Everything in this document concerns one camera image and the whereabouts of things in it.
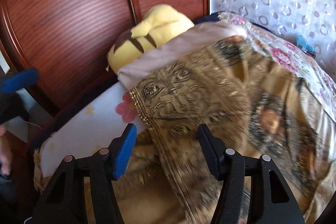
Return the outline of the person's hand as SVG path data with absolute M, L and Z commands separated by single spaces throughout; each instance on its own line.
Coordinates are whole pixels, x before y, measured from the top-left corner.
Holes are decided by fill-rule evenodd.
M 9 176 L 11 173 L 11 163 L 13 160 L 13 154 L 10 149 L 10 143 L 6 136 L 6 128 L 1 125 L 0 129 L 0 161 L 1 161 L 1 172 Z

